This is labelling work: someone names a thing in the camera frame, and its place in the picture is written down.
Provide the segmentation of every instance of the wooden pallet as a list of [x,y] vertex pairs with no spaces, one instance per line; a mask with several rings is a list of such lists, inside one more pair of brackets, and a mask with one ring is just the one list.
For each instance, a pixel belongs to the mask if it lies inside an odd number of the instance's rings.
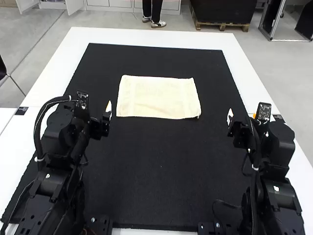
[[220,31],[225,31],[226,26],[239,26],[242,28],[243,32],[248,32],[249,31],[249,26],[250,24],[246,23],[211,23],[211,22],[200,22],[197,20],[194,8],[190,4],[190,11],[191,11],[191,16],[192,19],[194,20],[196,30],[201,30],[201,25],[218,25],[220,27]]

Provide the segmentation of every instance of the cream towel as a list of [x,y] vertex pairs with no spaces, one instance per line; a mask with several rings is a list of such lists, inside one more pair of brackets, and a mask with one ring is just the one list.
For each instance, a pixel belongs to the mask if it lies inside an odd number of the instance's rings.
[[199,117],[193,78],[122,76],[116,116],[183,119]]

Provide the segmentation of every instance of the person's leg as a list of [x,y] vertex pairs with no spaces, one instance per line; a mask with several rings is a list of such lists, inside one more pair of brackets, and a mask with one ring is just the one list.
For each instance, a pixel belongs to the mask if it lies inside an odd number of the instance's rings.
[[152,0],[152,21],[158,23],[160,21],[163,0]]
[[142,10],[145,18],[151,17],[151,0],[142,0]]

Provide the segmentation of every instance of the sneaker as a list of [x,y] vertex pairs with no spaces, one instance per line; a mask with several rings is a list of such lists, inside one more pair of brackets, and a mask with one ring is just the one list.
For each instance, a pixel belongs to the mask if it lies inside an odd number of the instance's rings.
[[150,17],[142,16],[142,22],[143,23],[147,23],[147,22],[150,22],[150,21],[151,21],[151,16]]
[[159,21],[158,23],[154,23],[153,21],[151,21],[151,28],[162,28],[165,26],[166,26],[165,21]]

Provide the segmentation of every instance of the gray floor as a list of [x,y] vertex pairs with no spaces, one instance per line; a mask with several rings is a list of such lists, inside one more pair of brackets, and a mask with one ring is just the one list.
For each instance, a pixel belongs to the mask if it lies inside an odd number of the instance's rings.
[[[257,29],[260,17],[261,13],[255,13],[249,33],[237,28],[226,28],[226,32],[235,34],[313,164],[313,43],[268,42]],[[182,5],[179,16],[163,15],[162,19],[168,23],[162,30],[196,31],[187,4]],[[276,38],[298,37],[291,20],[285,16]],[[141,22],[139,13],[102,11],[79,11],[69,17],[60,10],[32,9],[20,16],[16,8],[0,8],[0,22],[0,52],[8,71],[14,71],[13,77],[26,93],[72,26],[151,29]],[[216,27],[201,30],[206,31],[219,32]],[[22,100],[12,81],[7,80],[0,88],[0,107],[18,107]]]

